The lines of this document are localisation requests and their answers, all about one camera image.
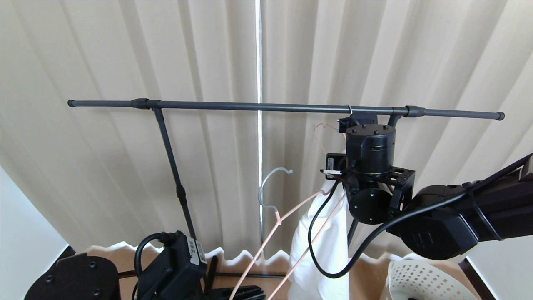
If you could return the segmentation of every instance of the curtain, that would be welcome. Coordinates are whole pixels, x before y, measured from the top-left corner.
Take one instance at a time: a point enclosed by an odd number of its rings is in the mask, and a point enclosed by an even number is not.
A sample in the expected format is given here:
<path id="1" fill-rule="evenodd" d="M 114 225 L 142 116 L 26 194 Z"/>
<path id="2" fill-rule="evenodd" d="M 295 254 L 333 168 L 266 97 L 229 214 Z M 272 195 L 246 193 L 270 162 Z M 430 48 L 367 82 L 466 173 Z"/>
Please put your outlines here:
<path id="1" fill-rule="evenodd" d="M 154 114 L 68 99 L 257 99 L 251 1 L 0 2 L 2 166 L 78 251 L 187 233 Z M 197 238 L 260 244 L 257 114 L 163 110 Z"/>
<path id="2" fill-rule="evenodd" d="M 394 165 L 415 190 L 481 179 L 533 151 L 530 1 L 0 1 L 0 159 L 75 249 L 187 227 L 153 113 L 68 99 L 418 105 L 505 120 L 401 119 Z M 257 186 L 287 212 L 322 184 L 319 123 L 345 115 L 165 109 L 198 239 L 227 257 L 260 244 Z M 344 138 L 318 127 L 327 152 Z M 262 169 L 258 143 L 262 142 Z M 290 250 L 300 209 L 265 251 Z M 273 225 L 264 211 L 265 231 Z M 372 226 L 360 225 L 352 248 Z M 383 234 L 367 254 L 402 255 Z"/>
<path id="3" fill-rule="evenodd" d="M 503 111 L 505 120 L 401 119 L 394 165 L 416 170 L 415 191 L 432 184 L 482 179 L 533 151 L 533 2 L 529 1 L 264 1 L 264 102 L 361 106 L 417 105 Z M 339 115 L 264 113 L 263 173 L 284 166 L 265 187 L 280 213 L 323 182 L 325 155 L 314 137 Z M 327 152 L 344 138 L 319 127 Z M 290 249 L 298 215 L 273 238 Z M 268 225 L 274 223 L 266 211 Z M 351 251 L 375 226 L 360 224 Z M 367 249 L 403 255 L 383 233 Z"/>

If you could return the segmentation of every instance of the white garment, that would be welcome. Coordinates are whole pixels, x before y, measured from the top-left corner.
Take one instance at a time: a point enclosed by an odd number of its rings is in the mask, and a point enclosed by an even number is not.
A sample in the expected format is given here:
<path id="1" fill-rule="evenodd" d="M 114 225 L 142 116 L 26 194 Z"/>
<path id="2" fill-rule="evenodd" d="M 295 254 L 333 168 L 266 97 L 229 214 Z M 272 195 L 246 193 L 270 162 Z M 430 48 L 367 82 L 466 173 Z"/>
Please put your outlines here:
<path id="1" fill-rule="evenodd" d="M 326 180 L 322 186 L 323 191 L 328 191 L 333 186 L 333 180 Z M 329 214 L 344 195 L 342 184 L 337 186 L 328 204 L 320 212 L 313 224 L 311 237 L 313 238 L 326 221 Z M 319 194 L 313 200 L 311 208 L 301 219 L 293 236 L 293 244 L 290 249 L 291 267 L 302 256 L 308 247 L 309 224 L 316 211 L 323 204 L 327 196 Z M 348 263 L 348 241 L 346 230 L 346 198 L 337 207 L 324 230 L 313 243 L 314 254 L 320 266 L 329 273 L 342 270 Z M 308 252 L 290 276 L 291 286 L 288 292 L 290 300 L 314 300 L 314 299 L 349 299 L 349 276 L 331 279 L 322 275 L 313 263 L 311 254 Z"/>

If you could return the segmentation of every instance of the white wall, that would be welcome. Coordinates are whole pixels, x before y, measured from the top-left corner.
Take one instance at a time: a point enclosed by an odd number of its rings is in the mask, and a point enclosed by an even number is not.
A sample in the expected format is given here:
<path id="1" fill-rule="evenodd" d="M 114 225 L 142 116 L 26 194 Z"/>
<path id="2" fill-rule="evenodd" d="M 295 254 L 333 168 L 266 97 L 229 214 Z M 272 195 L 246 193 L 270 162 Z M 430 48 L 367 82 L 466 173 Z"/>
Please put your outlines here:
<path id="1" fill-rule="evenodd" d="M 0 168 L 0 299 L 23 299 L 67 242 Z"/>
<path id="2" fill-rule="evenodd" d="M 472 266 L 499 299 L 529 299 L 533 294 L 533 236 L 478 244 L 468 255 Z"/>

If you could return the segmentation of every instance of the perforated basket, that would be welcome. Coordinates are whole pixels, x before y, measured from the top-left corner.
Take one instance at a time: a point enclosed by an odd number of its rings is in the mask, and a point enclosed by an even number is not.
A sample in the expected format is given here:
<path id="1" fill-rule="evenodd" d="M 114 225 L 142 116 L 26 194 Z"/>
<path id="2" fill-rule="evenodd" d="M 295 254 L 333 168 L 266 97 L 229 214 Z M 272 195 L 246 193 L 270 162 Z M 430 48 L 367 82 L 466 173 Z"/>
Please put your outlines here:
<path id="1" fill-rule="evenodd" d="M 477 300 L 459 281 L 417 260 L 392 261 L 380 300 Z"/>

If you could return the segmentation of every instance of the silver metal hook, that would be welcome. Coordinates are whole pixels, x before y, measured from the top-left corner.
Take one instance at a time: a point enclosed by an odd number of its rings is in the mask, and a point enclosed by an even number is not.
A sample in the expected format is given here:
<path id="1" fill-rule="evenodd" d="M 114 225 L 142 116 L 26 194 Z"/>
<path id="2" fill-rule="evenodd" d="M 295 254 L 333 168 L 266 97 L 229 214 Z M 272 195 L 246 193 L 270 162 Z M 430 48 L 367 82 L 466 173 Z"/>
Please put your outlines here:
<path id="1" fill-rule="evenodd" d="M 265 204 L 263 202 L 263 188 L 264 188 L 264 185 L 267 182 L 267 180 L 270 178 L 270 176 L 272 174 L 274 174 L 275 172 L 277 172 L 277 171 L 284 171 L 287 174 L 291 174 L 293 172 L 292 170 L 287 170 L 284 167 L 277 167 L 277 168 L 273 169 L 272 171 L 270 171 L 270 173 L 268 173 L 268 175 L 265 177 L 265 179 L 261 183 L 261 186 L 259 187 L 259 194 L 257 195 L 257 199 L 259 200 L 259 204 L 260 205 L 262 205 L 263 207 L 273 208 L 275 211 L 278 211 L 278 208 L 276 206 Z"/>

